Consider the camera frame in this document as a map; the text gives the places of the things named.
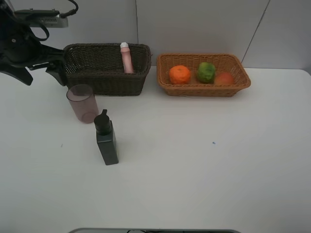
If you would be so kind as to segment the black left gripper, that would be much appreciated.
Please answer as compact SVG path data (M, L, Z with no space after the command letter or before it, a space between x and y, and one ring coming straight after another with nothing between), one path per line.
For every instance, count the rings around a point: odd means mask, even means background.
M33 78L27 69L46 68L60 85L67 85L64 52L42 45L50 34L40 18L56 17L59 11L14 11L8 0L0 2L0 72L25 85Z

